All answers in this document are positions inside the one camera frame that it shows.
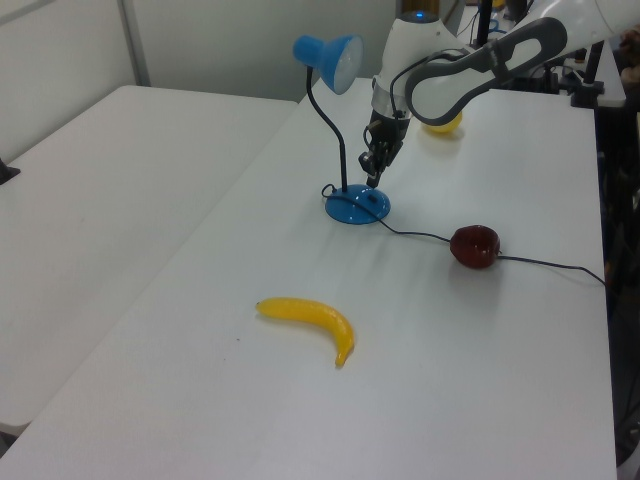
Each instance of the power cord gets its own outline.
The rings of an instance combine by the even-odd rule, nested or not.
[[[473,43],[473,29],[476,27],[476,19],[480,15],[480,4],[478,4],[478,13],[473,16],[473,22],[471,23],[471,34],[469,35],[469,45]]]
[[[524,12],[522,12],[522,15],[520,16],[520,19],[516,23],[520,23],[522,20],[524,20],[524,17],[526,17],[529,14],[529,10],[531,10],[531,5],[533,5],[534,1],[535,0],[529,0],[529,3],[527,4],[526,8],[524,9]]]
[[[324,188],[322,189],[321,194],[322,194],[322,197],[325,198],[327,201],[342,200],[342,201],[351,203],[352,205],[354,205],[354,206],[360,208],[361,210],[363,210],[365,213],[371,215],[371,217],[373,217],[378,223],[380,223],[386,229],[390,230],[391,232],[395,233],[396,235],[414,235],[414,236],[430,237],[430,238],[435,238],[437,240],[440,240],[442,242],[451,243],[450,239],[445,238],[445,237],[441,237],[440,235],[436,235],[434,233],[396,230],[396,229],[390,227],[386,222],[384,222],[383,220],[378,218],[377,215],[375,213],[373,213],[371,210],[369,210],[367,207],[365,207],[363,205],[360,205],[359,203],[355,202],[351,198],[341,197],[341,196],[334,197],[334,196],[331,196],[331,195],[327,195],[325,192],[329,188],[331,189],[331,193],[335,193],[337,191],[336,187],[333,184],[329,183],[329,184],[325,185]],[[546,267],[553,267],[553,268],[559,268],[559,269],[564,269],[564,270],[580,270],[582,272],[587,273],[588,275],[590,275],[594,279],[596,279],[598,282],[600,282],[602,285],[604,285],[605,288],[607,286],[603,279],[601,279],[599,276],[597,276],[595,273],[593,273],[588,268],[581,267],[579,265],[565,265],[565,264],[562,264],[562,263],[545,262],[543,260],[535,260],[535,259],[532,259],[532,258],[524,258],[524,257],[512,257],[512,256],[507,256],[507,255],[498,255],[496,258],[498,260],[511,260],[511,261],[515,261],[515,262],[532,263],[532,264],[535,264],[535,265],[543,265],[543,266],[546,266]]]
[[[471,26],[471,23],[476,19],[477,16],[478,16],[478,13],[476,13],[473,17],[471,17],[471,20],[469,20],[469,23],[467,23],[467,26],[458,32],[458,35],[456,35],[456,38],[458,38],[460,35],[462,35],[464,32],[467,31],[467,29]]]

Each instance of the banana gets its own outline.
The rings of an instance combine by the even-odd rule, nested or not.
[[[259,302],[256,310],[267,317],[311,323],[328,330],[338,347],[337,367],[344,365],[353,350],[353,329],[349,321],[329,305],[303,298],[273,297]]]

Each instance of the table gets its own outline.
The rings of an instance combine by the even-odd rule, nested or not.
[[[458,36],[460,40],[463,42],[468,42],[469,35],[471,35],[469,27],[462,33],[462,30],[469,25],[469,22],[472,21],[473,16],[478,12],[477,7],[465,7],[462,13],[462,19],[460,21],[460,27],[458,29]],[[509,20],[500,19],[500,28],[506,29],[507,31],[512,28],[513,22]],[[473,38],[477,36],[478,30],[478,22],[476,21],[475,30]],[[502,34],[492,32],[489,34],[489,39],[500,38]],[[587,59],[589,58],[589,52],[591,51],[591,47],[587,48]],[[586,69],[586,62],[582,64],[582,66],[577,65],[575,61],[565,61],[565,65],[568,67],[575,67]],[[604,42],[602,47],[602,53],[600,55],[600,63],[598,64],[598,71],[596,72],[596,81],[602,82],[604,84],[604,93],[598,96],[598,106],[599,107],[612,107],[612,108],[620,108],[624,106],[624,103],[627,99],[626,94],[624,93],[624,89],[622,88],[622,81],[620,80],[620,74],[618,73],[618,68],[616,67],[616,62],[613,57],[613,51],[611,50],[611,44],[609,42]]]
[[[371,81],[316,85],[351,182]],[[457,132],[412,122],[382,177],[398,229],[480,223],[505,254],[602,275],[593,115],[490,91]],[[605,292],[581,272],[469,270],[436,241],[324,212],[338,146],[303,100],[0,462],[0,478],[615,478]],[[331,341],[256,314],[313,298]]]
[[[123,87],[0,187],[0,431],[18,434],[262,150],[293,102]]]

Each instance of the lamp base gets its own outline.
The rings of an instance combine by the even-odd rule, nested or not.
[[[349,185],[327,197],[325,210],[331,218],[351,225],[364,225],[382,220],[387,216],[391,204],[380,190],[367,185]]]

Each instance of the white robotic arm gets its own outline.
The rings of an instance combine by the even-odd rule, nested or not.
[[[400,150],[411,113],[429,125],[449,123],[472,98],[490,88],[640,21],[640,0],[543,0],[534,5],[508,34],[470,54],[427,14],[405,15],[394,22],[382,70],[375,77],[369,152],[360,156],[369,186],[378,185]],[[458,52],[431,60],[437,52],[453,49]]]

